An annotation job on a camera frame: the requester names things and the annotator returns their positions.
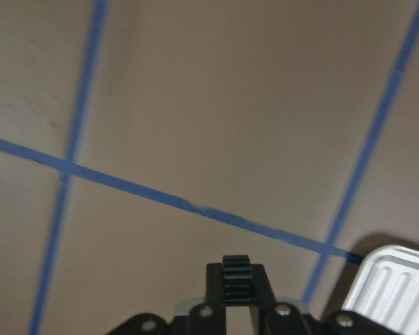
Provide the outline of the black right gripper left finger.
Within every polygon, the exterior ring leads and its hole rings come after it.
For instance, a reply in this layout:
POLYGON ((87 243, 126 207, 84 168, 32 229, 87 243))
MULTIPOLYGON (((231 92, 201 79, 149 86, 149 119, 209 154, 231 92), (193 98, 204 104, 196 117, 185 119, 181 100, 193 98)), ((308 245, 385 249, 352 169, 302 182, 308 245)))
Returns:
POLYGON ((109 334, 225 334, 223 275, 221 263, 206 266, 205 296, 182 304, 184 311, 167 322, 154 313, 139 313, 123 321, 109 334))

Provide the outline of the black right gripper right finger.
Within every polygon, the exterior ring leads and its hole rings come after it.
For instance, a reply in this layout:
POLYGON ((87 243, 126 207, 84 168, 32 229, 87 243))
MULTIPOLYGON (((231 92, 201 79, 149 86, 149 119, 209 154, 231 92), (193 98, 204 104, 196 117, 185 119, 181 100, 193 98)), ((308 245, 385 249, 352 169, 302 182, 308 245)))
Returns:
POLYGON ((308 306, 289 297, 275 297, 263 265, 253 265, 253 284, 258 312, 257 334, 322 334, 323 327, 308 306))

